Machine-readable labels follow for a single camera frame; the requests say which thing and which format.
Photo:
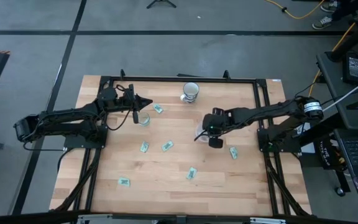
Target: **banknote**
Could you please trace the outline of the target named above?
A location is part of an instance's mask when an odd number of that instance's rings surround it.
[[[159,104],[154,104],[153,108],[156,110],[157,113],[162,113],[164,110],[161,108]]]
[[[168,151],[168,149],[170,149],[173,146],[173,142],[172,141],[168,141],[167,143],[163,144],[161,146],[162,151],[166,152]]]
[[[231,157],[233,157],[233,159],[237,159],[237,149],[236,147],[230,147],[230,153],[231,153]]]
[[[118,179],[118,184],[124,185],[124,186],[127,186],[127,187],[131,186],[131,182],[129,181],[128,178],[125,178],[125,177],[120,177]]]
[[[197,169],[193,168],[193,167],[190,167],[190,170],[189,170],[189,173],[187,173],[187,179],[191,180],[194,178],[194,176],[196,175],[197,173]]]
[[[143,141],[142,146],[140,147],[140,151],[147,152],[148,149],[149,149],[149,144],[147,142]]]

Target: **mug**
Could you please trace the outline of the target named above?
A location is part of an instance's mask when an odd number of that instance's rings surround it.
[[[196,101],[199,91],[200,88],[196,83],[186,83],[183,86],[183,94],[180,96],[180,100],[186,103],[192,103]]]

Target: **wooden table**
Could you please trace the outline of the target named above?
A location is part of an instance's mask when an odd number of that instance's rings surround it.
[[[100,78],[84,76],[76,107],[96,98]],[[196,103],[186,104],[179,99],[181,82],[114,82],[118,83],[125,87],[133,83],[136,93],[153,99],[164,112],[158,114],[148,105],[142,111],[150,115],[150,125],[142,127],[129,118],[119,130],[109,132],[99,162],[92,212],[272,215],[264,158],[257,143],[257,122],[224,135],[222,149],[193,141],[196,126],[213,107],[255,108],[251,84],[198,83]],[[267,80],[267,85],[271,104],[285,100],[280,80]],[[108,125],[116,127],[124,115],[111,113]],[[276,118],[275,124],[284,119]],[[163,152],[161,145],[168,140],[174,146]],[[139,151],[142,141],[150,144],[146,153]],[[230,146],[237,147],[236,160],[230,155]],[[63,158],[50,208],[59,206],[77,184],[83,156],[84,149],[74,149]],[[299,161],[289,153],[281,153],[281,160],[286,186],[310,212]],[[186,179],[190,167],[198,170],[192,180]],[[131,186],[118,185],[120,177],[130,179]],[[85,186],[80,208],[85,206],[87,192]],[[282,212],[279,192],[276,187]]]

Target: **shoe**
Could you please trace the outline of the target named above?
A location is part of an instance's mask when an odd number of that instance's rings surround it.
[[[313,29],[324,29],[329,27],[332,23],[333,23],[333,19],[326,16],[322,18],[320,21],[315,22],[311,26],[313,27]]]
[[[320,9],[324,12],[335,12],[335,10],[338,8],[338,2],[337,1],[331,1],[326,4],[322,4],[320,6]]]

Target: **yellow extension cord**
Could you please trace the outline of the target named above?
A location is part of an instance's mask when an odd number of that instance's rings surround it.
[[[336,48],[341,44],[341,42],[345,39],[345,36],[349,33],[349,31],[354,27],[356,23],[353,22],[352,25],[348,28],[348,30],[345,32],[345,34],[342,36],[342,38],[339,40],[339,42],[335,45],[335,47],[333,48],[332,51],[336,50]],[[311,92],[313,91],[313,86],[314,86],[314,83],[316,82],[317,78],[320,76],[320,70],[318,70],[317,74],[314,76],[314,80],[313,80],[313,84],[312,86],[310,87],[310,90],[309,90],[309,96],[311,95]]]
[[[265,1],[270,2],[270,3],[278,6],[280,9],[284,9],[283,6],[279,5],[279,3],[275,2],[275,1],[272,1],[272,0],[265,0]],[[307,13],[306,15],[301,16],[301,17],[296,17],[296,16],[292,15],[291,13],[289,13],[287,10],[284,10],[284,12],[287,13],[290,17],[292,17],[294,19],[303,19],[303,18],[306,18],[306,17],[310,16],[317,8],[319,8],[320,5],[322,5],[322,3],[324,1],[325,0],[322,0],[312,11],[310,11],[309,13]],[[339,40],[339,42],[335,45],[335,47],[333,48],[332,51],[334,51],[339,46],[339,44],[341,44],[343,39],[345,39],[345,36],[349,33],[349,31],[354,27],[355,24],[356,23],[353,22],[353,24],[348,28],[348,30],[345,32],[345,34],[342,36],[342,38]],[[320,73],[321,73],[321,71],[318,70],[317,74],[314,76],[313,84],[310,86],[309,96],[311,95],[311,92],[313,91],[314,83],[316,82],[317,78],[320,76]]]
[[[277,2],[274,2],[272,0],[265,0],[267,2],[270,2],[272,4],[275,4],[276,6],[278,6],[280,9],[283,9],[284,7],[279,5],[279,3]],[[293,16],[291,13],[289,13],[287,10],[285,10],[285,13],[287,13],[289,16],[291,16],[292,18],[294,19],[303,19],[303,18],[306,18],[308,16],[310,16],[310,14],[312,14],[317,8],[319,8],[319,6],[324,2],[325,0],[322,0],[312,11],[310,11],[309,13],[307,13],[306,15],[304,16],[301,16],[301,17],[296,17],[296,16]]]

